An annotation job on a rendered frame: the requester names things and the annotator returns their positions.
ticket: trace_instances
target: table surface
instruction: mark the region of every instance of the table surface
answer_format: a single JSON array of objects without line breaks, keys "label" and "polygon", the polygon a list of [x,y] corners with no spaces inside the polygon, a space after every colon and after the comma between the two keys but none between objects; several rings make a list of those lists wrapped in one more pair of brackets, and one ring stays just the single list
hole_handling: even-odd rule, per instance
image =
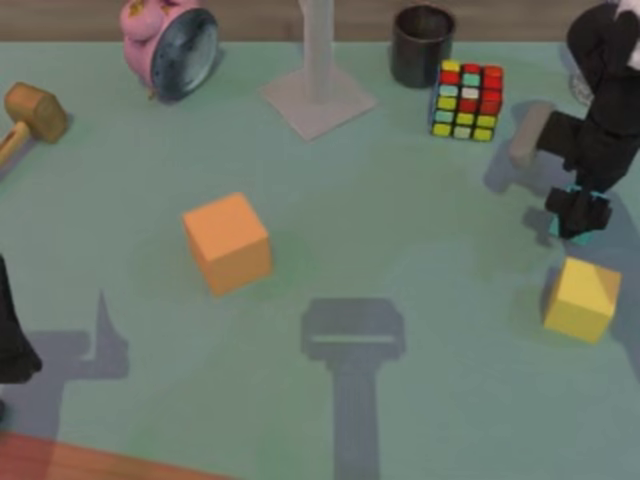
[{"label": "table surface", "polygon": [[[7,428],[255,480],[640,474],[640,170],[590,245],[547,238],[544,195],[570,177],[551,157],[514,173],[505,144],[526,102],[582,111],[570,61],[557,44],[460,43],[454,56],[506,69],[490,144],[426,134],[428,93],[393,83],[384,44],[336,46],[379,104],[312,144],[258,93],[300,65],[296,46],[227,45],[217,74],[166,106],[117,44],[0,44],[0,90],[41,86],[73,115],[58,145],[33,145],[0,183],[0,251],[45,362],[4,387]],[[275,271],[216,299],[180,216],[236,191],[271,233]],[[624,274],[596,346],[541,326],[566,255]],[[356,319],[356,333],[404,344],[397,358],[303,348],[313,331],[339,333],[345,298],[374,317],[376,302],[397,310]]]}]

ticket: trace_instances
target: white stand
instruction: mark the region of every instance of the white stand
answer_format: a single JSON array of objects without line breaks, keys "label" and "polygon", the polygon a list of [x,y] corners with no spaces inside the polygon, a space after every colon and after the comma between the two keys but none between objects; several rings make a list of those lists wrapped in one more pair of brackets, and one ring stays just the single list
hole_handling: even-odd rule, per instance
[{"label": "white stand", "polygon": [[333,62],[333,0],[300,0],[304,68],[261,89],[262,96],[305,140],[367,112],[376,101]]}]

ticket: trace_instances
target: background wall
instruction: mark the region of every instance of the background wall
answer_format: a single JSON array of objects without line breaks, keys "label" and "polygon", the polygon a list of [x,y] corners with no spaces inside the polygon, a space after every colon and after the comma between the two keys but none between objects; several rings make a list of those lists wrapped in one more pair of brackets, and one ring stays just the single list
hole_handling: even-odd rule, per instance
[{"label": "background wall", "polygon": [[[435,0],[457,15],[458,40],[560,40],[593,0]],[[122,0],[0,0],[0,41],[120,40]],[[206,0],[225,40],[301,37],[297,0]],[[337,40],[387,40],[410,0],[335,0]]]}]

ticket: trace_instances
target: pink alarm clock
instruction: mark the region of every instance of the pink alarm clock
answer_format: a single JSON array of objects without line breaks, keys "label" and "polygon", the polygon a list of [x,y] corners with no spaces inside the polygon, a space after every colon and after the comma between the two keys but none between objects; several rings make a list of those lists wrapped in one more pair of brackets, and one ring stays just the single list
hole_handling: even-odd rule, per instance
[{"label": "pink alarm clock", "polygon": [[160,99],[189,95],[216,63],[218,23],[198,0],[130,0],[120,27],[129,68]]}]

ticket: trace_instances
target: black cup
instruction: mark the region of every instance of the black cup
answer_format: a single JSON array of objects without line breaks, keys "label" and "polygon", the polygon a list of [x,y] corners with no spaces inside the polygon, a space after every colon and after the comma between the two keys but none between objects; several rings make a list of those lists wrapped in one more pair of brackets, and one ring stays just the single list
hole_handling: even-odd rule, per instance
[{"label": "black cup", "polygon": [[447,10],[419,4],[401,10],[393,21],[391,74],[409,88],[429,88],[440,62],[451,56],[456,19]]}]

